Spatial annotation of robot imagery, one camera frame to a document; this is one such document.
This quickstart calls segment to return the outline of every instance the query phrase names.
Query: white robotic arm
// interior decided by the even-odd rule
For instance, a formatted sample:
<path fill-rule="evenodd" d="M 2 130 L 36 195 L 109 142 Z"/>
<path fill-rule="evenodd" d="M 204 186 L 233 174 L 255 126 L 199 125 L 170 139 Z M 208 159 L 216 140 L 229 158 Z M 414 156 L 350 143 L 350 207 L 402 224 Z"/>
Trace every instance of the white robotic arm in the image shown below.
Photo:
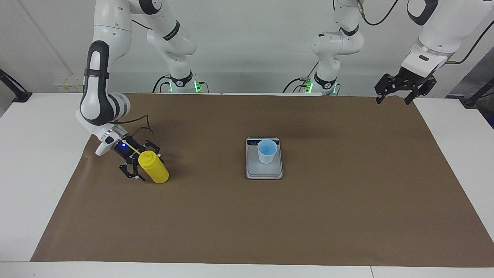
<path fill-rule="evenodd" d="M 192 35 L 173 17 L 165 0 L 97 0 L 94 14 L 94 37 L 87 55 L 84 92 L 76 117 L 79 122 L 101 141 L 96 150 L 103 155 L 113 149 L 127 164 L 135 164 L 133 148 L 143 151 L 146 146 L 159 148 L 147 141 L 143 146 L 115 121 L 130 111 L 128 98 L 121 93 L 108 93 L 108 80 L 113 62 L 130 49 L 132 14 L 144 14 L 152 30 L 148 41 L 161 53 L 170 70 L 174 92 L 195 92 L 195 77 L 188 66 L 187 55 L 197 49 Z M 122 171 L 129 177 L 142 178 Z"/>
<path fill-rule="evenodd" d="M 319 34 L 312 43 L 312 51 L 319 58 L 319 67 L 311 80 L 313 91 L 326 94 L 333 92 L 340 70 L 340 62 L 335 56 L 357 53 L 364 46 L 357 1 L 338 0 L 335 8 L 334 21 L 340 30 Z"/>
<path fill-rule="evenodd" d="M 424 27 L 399 73 L 385 74 L 374 87 L 377 103 L 397 91 L 411 91 L 406 104 L 427 95 L 437 83 L 434 72 L 451 58 L 492 6 L 494 0 L 409 0 L 410 18 Z"/>

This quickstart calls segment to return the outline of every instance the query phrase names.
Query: brown table mat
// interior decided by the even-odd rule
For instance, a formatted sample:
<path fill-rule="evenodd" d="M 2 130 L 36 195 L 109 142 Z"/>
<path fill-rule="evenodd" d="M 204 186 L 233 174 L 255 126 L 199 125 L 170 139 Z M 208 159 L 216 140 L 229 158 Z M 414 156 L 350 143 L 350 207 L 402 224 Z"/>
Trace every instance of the brown table mat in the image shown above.
<path fill-rule="evenodd" d="M 417 108 L 397 97 L 130 94 L 170 172 L 127 179 L 92 137 L 32 261 L 494 267 L 486 232 Z M 129 131 L 144 122 L 125 125 Z M 279 181 L 246 178 L 277 136 Z"/>

